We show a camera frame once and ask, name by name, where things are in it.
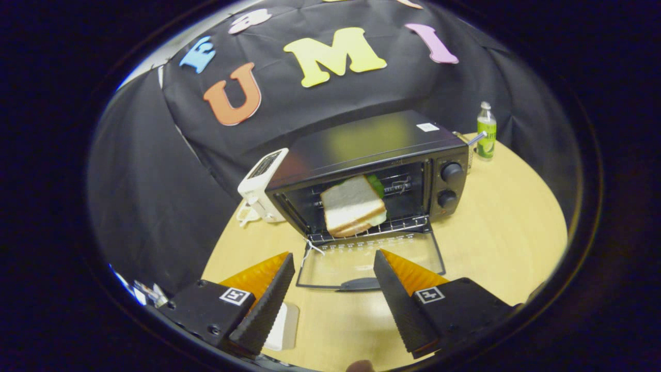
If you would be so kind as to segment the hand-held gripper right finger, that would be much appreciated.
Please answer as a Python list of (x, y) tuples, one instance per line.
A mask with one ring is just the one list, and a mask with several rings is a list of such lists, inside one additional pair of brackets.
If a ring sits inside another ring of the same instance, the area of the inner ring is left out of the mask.
[(467, 277), (448, 280), (381, 249), (373, 270), (406, 350), (416, 359), (483, 342), (516, 310)]

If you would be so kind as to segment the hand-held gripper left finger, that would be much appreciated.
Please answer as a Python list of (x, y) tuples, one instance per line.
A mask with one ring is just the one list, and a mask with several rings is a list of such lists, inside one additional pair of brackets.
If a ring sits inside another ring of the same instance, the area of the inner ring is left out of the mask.
[(177, 327), (213, 348), (255, 359), (295, 274), (283, 252), (216, 283), (198, 280), (158, 308)]

